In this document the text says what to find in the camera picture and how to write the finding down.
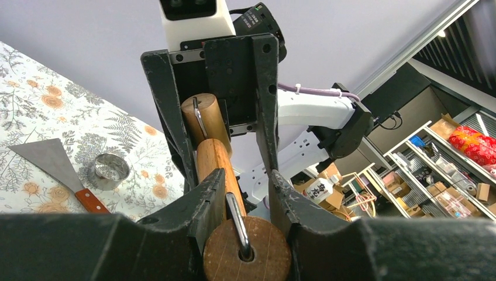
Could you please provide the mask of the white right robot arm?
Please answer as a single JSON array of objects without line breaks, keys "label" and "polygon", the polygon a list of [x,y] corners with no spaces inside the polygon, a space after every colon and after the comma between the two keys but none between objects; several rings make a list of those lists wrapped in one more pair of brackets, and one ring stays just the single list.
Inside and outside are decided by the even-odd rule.
[{"label": "white right robot arm", "polygon": [[226,150],[254,132],[263,161],[239,176],[246,211],[268,202],[273,160],[289,179],[325,170],[370,133],[371,112],[340,84],[329,90],[277,83],[284,35],[264,3],[229,10],[225,1],[160,1],[168,48],[145,52],[143,70],[185,190],[199,182],[195,151],[206,138]]}]

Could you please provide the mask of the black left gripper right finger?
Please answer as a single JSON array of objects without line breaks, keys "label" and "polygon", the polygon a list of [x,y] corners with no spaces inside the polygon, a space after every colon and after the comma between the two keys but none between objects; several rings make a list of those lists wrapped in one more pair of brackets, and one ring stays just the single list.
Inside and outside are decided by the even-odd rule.
[{"label": "black left gripper right finger", "polygon": [[495,223],[481,218],[338,218],[270,172],[271,222],[289,280],[494,280]]}]

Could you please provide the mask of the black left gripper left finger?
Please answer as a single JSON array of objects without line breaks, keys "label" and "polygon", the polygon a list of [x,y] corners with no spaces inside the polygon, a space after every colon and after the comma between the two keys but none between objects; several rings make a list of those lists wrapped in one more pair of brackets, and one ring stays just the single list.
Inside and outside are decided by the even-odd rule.
[{"label": "black left gripper left finger", "polygon": [[225,171],[138,222],[122,214],[1,215],[2,280],[204,280]]}]

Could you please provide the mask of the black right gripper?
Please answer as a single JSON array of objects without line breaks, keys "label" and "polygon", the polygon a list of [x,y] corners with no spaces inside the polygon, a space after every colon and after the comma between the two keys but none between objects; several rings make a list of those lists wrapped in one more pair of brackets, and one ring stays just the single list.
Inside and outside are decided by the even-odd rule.
[{"label": "black right gripper", "polygon": [[142,67],[159,114],[173,163],[184,189],[198,184],[194,150],[180,101],[213,94],[229,133],[256,127],[256,142],[268,175],[278,169],[278,63],[285,41],[270,33],[183,42],[181,50],[144,52]]}]

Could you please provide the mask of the wooden double-ended rolling pin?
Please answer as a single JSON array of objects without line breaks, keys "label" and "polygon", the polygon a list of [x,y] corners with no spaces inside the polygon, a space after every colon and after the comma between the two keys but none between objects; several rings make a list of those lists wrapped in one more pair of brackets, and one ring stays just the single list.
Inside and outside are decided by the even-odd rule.
[{"label": "wooden double-ended rolling pin", "polygon": [[206,179],[225,172],[222,223],[211,233],[203,252],[207,280],[287,280],[291,252],[280,230],[269,221],[248,216],[230,161],[232,148],[216,97],[201,93],[181,104],[197,143],[197,174]]}]

